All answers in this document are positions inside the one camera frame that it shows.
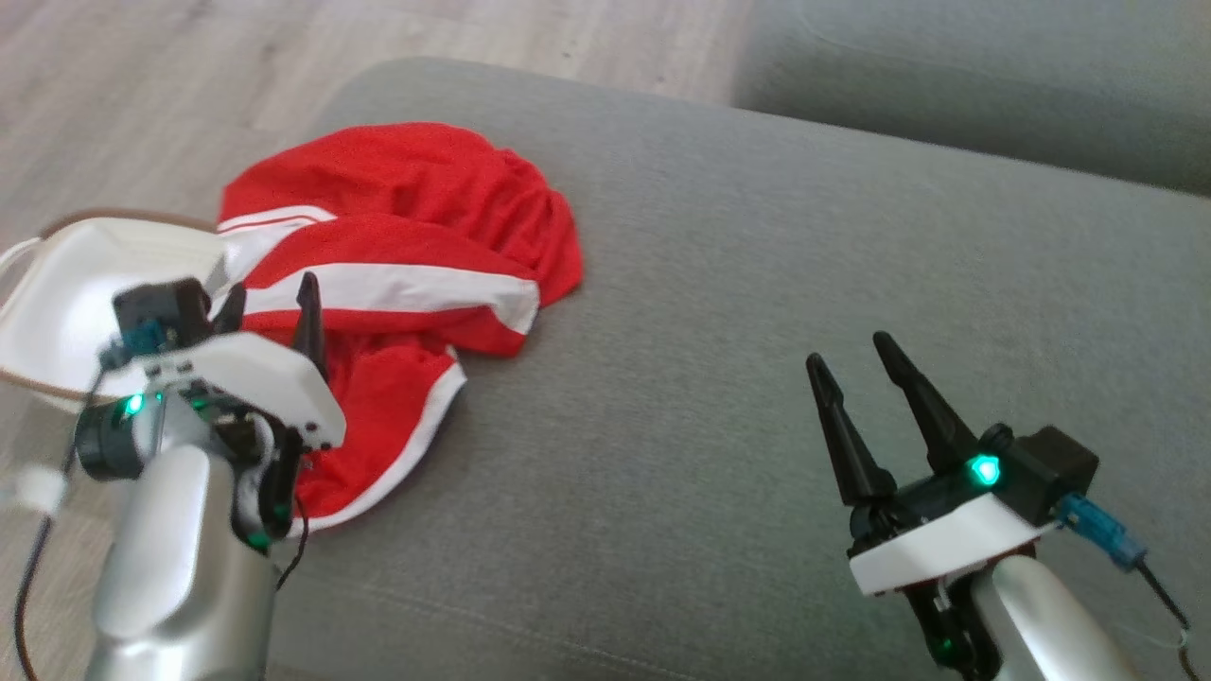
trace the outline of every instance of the sofa cushion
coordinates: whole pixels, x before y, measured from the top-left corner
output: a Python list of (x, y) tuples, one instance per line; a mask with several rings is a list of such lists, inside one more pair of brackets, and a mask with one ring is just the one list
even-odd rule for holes
[[(279, 600), (282, 662), (358, 681), (937, 679), (908, 603), (849, 574), (803, 366), (822, 353), (872, 451), (924, 476), (879, 328), (977, 431), (1056, 423), (1100, 453), (1094, 497), (1211, 618), (1211, 201), (432, 59), (358, 76), (312, 135), (398, 120), (538, 165), (576, 213), (585, 281), (521, 356), (464, 353), (415, 471), (309, 544)], [(1043, 557), (1103, 622), (1171, 633), (1079, 539)], [(1172, 675), (1172, 651), (1124, 642)]]
[(1211, 0), (762, 0), (736, 105), (1211, 194)]

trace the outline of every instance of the robotic arm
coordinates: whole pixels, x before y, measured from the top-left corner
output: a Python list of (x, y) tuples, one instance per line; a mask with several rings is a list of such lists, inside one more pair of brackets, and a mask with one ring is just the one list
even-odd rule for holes
[[(1034, 560), (1033, 542), (1068, 526), (1172, 602), (1143, 563), (1144, 549), (1084, 498), (1098, 458), (1054, 427), (1017, 437), (995, 424), (976, 439), (890, 334), (876, 333), (874, 347), (908, 399), (932, 470), (903, 487), (876, 464), (823, 359), (807, 361), (842, 503), (853, 509), (846, 554), (862, 593), (903, 594), (934, 662), (965, 681), (1140, 679)], [(1182, 660), (1188, 670), (1184, 648)]]
[(345, 419), (325, 378), (315, 276), (293, 348), (240, 332), (243, 299), (235, 287), (213, 322), (193, 279), (114, 299), (121, 342), (103, 366), (134, 362), (149, 383), (76, 425), (85, 473), (131, 486), (94, 600), (90, 681), (264, 673), (269, 549), (291, 531), (303, 458), (339, 446)]

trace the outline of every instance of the silver robot arm segment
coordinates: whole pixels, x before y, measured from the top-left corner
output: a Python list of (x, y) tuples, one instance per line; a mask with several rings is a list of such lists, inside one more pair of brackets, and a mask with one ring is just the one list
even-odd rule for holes
[(995, 681), (1140, 681), (1131, 660), (1050, 570), (1015, 555), (981, 570), (971, 605), (1000, 653)]
[(174, 418), (132, 483), (97, 586), (86, 679), (254, 681), (276, 570), (231, 528), (230, 454), (179, 396), (166, 394), (163, 407)]
[(293, 348), (239, 331), (242, 302), (236, 287), (211, 321), (196, 280), (114, 299), (122, 340), (108, 362), (133, 362), (149, 382), (76, 425), (81, 468), (131, 486), (94, 599), (90, 681), (264, 673), (279, 579), (269, 549), (291, 530), (303, 457), (340, 446), (345, 419), (326, 382), (315, 276), (299, 291)]

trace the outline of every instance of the green led light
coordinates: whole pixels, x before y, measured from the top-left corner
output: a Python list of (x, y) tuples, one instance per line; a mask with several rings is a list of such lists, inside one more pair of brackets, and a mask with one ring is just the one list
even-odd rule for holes
[(968, 470), (976, 485), (992, 487), (1000, 480), (1000, 459), (991, 454), (980, 454), (968, 462)]
[(143, 410), (143, 395), (131, 395), (130, 400), (126, 400), (126, 413), (127, 416), (134, 416)]
[(954, 641), (949, 639), (942, 639), (941, 641), (934, 641), (932, 647), (934, 660), (942, 665), (952, 665), (955, 663), (955, 653), (958, 649), (954, 646)]

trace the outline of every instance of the red fabric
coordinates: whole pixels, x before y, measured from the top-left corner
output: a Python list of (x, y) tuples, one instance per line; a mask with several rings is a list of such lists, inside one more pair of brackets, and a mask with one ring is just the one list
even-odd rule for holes
[[(325, 211), (335, 218), (317, 222)], [(219, 219), (229, 263), (268, 251), (245, 279), (245, 328), (288, 340), (298, 310), (282, 292), (303, 271), (320, 280), (348, 430), (299, 476), (318, 520), (365, 505), (406, 446), (427, 446), (426, 400), (440, 419), (431, 388), (457, 368), (447, 347), (515, 355), (534, 310), (581, 279), (563, 196), (515, 153), (441, 124), (349, 128), (266, 159), (226, 188)]]
[(533, 164), (458, 127), (350, 127), (282, 151), (228, 185), (219, 221), (294, 205), (440, 224), (532, 270), (543, 305), (580, 282), (568, 202)]

